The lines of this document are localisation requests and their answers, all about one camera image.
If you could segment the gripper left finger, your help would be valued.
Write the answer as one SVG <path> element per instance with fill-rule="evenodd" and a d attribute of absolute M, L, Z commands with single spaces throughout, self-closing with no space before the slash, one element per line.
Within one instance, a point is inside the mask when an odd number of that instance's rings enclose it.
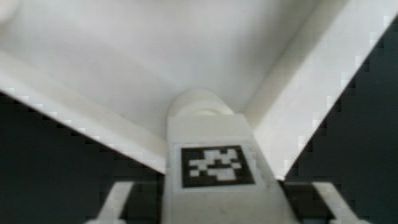
<path fill-rule="evenodd" d="M 133 185 L 132 181 L 114 183 L 98 216 L 84 224 L 126 224 L 121 214 Z"/>

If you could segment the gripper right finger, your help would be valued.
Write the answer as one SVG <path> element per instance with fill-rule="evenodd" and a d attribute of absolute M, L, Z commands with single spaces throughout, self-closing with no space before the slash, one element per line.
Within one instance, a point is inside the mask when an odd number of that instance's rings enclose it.
<path fill-rule="evenodd" d="M 331 182 L 315 182 L 313 187 L 334 215 L 327 224 L 372 224 L 357 217 L 334 184 Z"/>

